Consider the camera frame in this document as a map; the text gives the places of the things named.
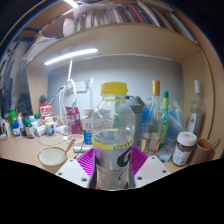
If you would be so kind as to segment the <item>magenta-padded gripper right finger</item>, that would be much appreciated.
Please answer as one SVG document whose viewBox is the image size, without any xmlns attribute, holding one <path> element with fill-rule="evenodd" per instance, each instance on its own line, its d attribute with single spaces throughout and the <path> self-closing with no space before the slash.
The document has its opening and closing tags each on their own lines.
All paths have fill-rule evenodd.
<svg viewBox="0 0 224 224">
<path fill-rule="evenodd" d="M 129 170 L 130 187 L 144 187 L 170 174 L 171 172 L 156 156 L 148 157 L 138 148 L 132 147 Z"/>
</svg>

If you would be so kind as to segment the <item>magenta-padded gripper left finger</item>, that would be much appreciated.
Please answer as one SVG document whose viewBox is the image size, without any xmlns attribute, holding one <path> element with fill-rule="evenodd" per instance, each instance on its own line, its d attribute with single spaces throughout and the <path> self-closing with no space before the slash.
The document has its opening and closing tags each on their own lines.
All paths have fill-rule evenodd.
<svg viewBox="0 0 224 224">
<path fill-rule="evenodd" d="M 95 188 L 94 154 L 89 149 L 77 159 L 69 159 L 57 172 L 59 176 L 83 188 Z"/>
</svg>

